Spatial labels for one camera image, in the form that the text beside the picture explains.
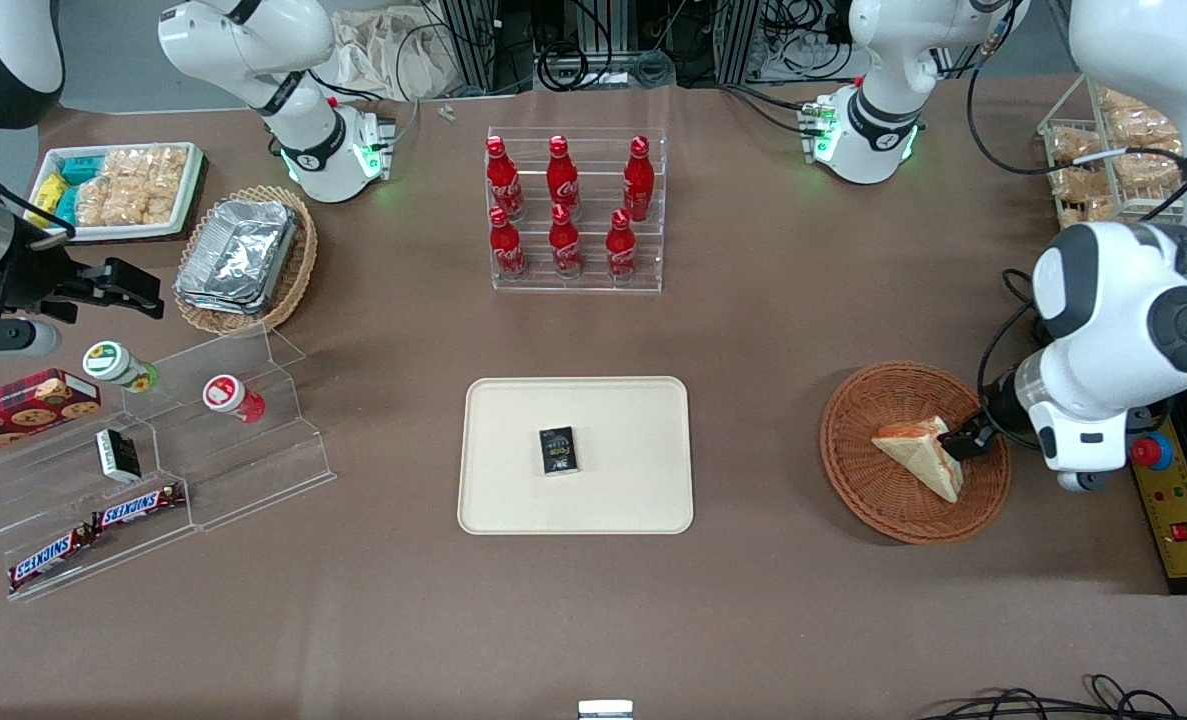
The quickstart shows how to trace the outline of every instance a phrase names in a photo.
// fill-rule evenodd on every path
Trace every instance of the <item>table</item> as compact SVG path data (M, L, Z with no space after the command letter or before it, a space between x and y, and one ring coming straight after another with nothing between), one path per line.
M1036 161L1033 127L1068 82L983 83L995 151ZM1017 452L996 523L935 548L872 533L823 474L818 420L836 384L890 359L973 377L1013 311L997 273L1027 268L1056 229L1045 179L991 168L969 141L964 90L937 90L912 159L876 187L805 167L789 133L717 91L456 101L455 123L425 109L392 181L311 204L322 251L283 325L309 353L301 407L338 479L39 601L8 605L0 584L0 719L503 720L633 697L643 719L859 720L999 684L1086 700L1092 671L1187 712L1187 597L1161 594L1124 474L1069 495ZM669 128L665 293L493 293L480 211L491 125ZM44 146L153 140L203 147L204 208L287 181L254 113L62 111L43 127ZM178 251L75 256L125 256L167 288ZM173 307L155 324L84 307L64 333L64 368L106 336L148 359L207 338ZM1022 336L997 369L1032 350ZM37 367L2 359L0 382ZM692 528L464 534L469 384L583 374L686 383Z

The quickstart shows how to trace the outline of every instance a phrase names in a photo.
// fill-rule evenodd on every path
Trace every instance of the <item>white tray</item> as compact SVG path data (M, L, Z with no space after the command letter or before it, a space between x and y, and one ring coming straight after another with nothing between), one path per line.
M567 425L580 471L546 477L539 431ZM484 378L469 388L465 533L677 534L693 511L678 378Z
M161 237L164 234L182 231L189 217L189 209L192 205L193 191L197 189L197 177L201 174L201 161L203 152L192 142L146 142L140 145L89 145L85 147L57 147L46 151L42 159L42 167L37 170L34 186L28 191L28 200L37 197L37 191L42 187L42 181L50 173L59 167L59 160L68 158L84 158L85 155L104 155L110 149L148 149L150 147L182 147L189 151L189 159L185 160L185 174L180 178L180 190L176 192L176 206L171 210L171 219L165 223L151 225L116 225L116 227L89 227L77 228L77 236L71 241L75 244L82 242L127 242L148 237ZM61 229L49 228L52 232L63 232Z

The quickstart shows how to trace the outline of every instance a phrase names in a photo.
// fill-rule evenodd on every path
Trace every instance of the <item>round wicker basket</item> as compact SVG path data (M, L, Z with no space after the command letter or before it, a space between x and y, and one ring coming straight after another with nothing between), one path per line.
M300 304L304 291L309 287L309 275L313 274L313 263L318 259L318 231L313 228L313 218L309 217L309 209L296 193L283 190L283 187L247 187L227 197L227 200L254 200L254 202L281 202L287 208L296 210L296 236L291 238L291 250L287 251L286 263L283 265L283 274L279 275L277 287L273 291L273 302L269 308L259 316L239 316L235 313L217 313L215 310L202 310L186 304L176 295L176 305L180 307L180 314L185 316L192 327L214 333L230 333L240 331L264 320L268 329L275 329L291 317L296 305ZM207 210L205 217L197 223L189 243L185 246L180 268L189 261L193 248L197 246L197 237L207 219L212 217L215 208Z
M958 502L942 501L869 438L877 428L944 418L961 423L980 402L967 384L918 363L863 368L837 387L825 407L820 452L829 482L855 515L877 533L913 544L963 541L996 518L1010 488L1010 454L995 442L989 454L961 465Z

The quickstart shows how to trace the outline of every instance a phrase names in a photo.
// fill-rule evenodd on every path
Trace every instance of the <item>snickers bar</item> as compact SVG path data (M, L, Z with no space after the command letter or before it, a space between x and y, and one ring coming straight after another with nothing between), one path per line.
M95 528L90 528L90 525L84 523L81 528L68 530L61 539L56 539L55 542L32 553L32 555L24 559L19 565L7 571L11 575L11 592L17 592L28 580L45 573L50 566L61 562L75 552L81 550L81 548L95 542L97 535L99 533L95 533Z
M183 505L185 502L188 498L185 498L183 483L171 483L169 486L158 488L148 495L141 495L133 501L109 506L108 510L91 512L91 527L95 528L95 533L103 533L109 525L129 523L132 520L144 518L150 512L163 510L164 506Z

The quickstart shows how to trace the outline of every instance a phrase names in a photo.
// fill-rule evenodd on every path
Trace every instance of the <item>red bottle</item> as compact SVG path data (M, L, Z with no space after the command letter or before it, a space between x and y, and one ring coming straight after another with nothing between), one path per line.
M616 210L611 214L611 231L607 234L607 268L612 283L629 283L635 272L637 237L629 229L629 214Z
M650 211L650 193L656 187L656 170L650 166L650 141L639 135L629 142L629 164L624 166L624 210L640 223Z
M548 246L553 247L553 263L557 275L575 281L584 274L580 260L580 234L571 224L571 210L566 205L553 205L553 225L548 228Z
M509 214L496 205L491 209L491 254L496 256L496 268L506 281L526 278L526 255L521 251L518 229L512 227Z
M580 173L575 168L566 146L566 138L548 138L548 198L553 205L566 205L571 217L580 212Z
M510 218L521 215L521 179L518 166L504 152L504 141L499 135L487 139L487 181L491 184L491 197L496 199Z

